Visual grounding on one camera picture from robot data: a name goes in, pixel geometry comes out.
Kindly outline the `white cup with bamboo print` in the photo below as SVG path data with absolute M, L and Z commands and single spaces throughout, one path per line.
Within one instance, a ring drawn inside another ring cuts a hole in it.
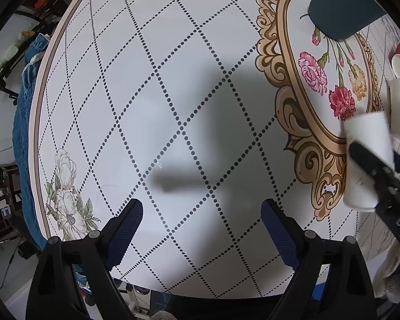
M 392 140 L 383 111 L 365 113 L 344 122 L 347 175 L 344 203 L 359 212 L 373 212 L 379 202 L 373 172 L 394 170 Z

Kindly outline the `diamond pattern floral tablecloth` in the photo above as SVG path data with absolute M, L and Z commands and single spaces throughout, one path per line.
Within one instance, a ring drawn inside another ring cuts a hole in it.
M 132 199 L 143 219 L 114 277 L 200 298 L 281 293 L 260 218 L 273 199 L 302 229 L 393 237 L 344 202 L 345 118 L 387 108 L 400 30 L 387 16 L 344 41 L 311 0 L 73 0 L 31 106 L 31 188 L 42 237 L 83 238 Z

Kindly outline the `dark green mug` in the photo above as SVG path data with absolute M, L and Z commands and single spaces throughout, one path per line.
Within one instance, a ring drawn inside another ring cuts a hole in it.
M 386 12 L 376 0 L 311 0 L 308 14 L 325 36 L 343 41 Z

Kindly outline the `black tripod stand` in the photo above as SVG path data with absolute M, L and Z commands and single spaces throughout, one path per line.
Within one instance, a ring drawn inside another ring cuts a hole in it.
M 6 87 L 6 78 L 11 74 L 13 65 L 6 65 L 0 70 L 0 92 L 5 93 L 9 99 L 13 101 L 13 105 L 17 105 L 18 93 Z

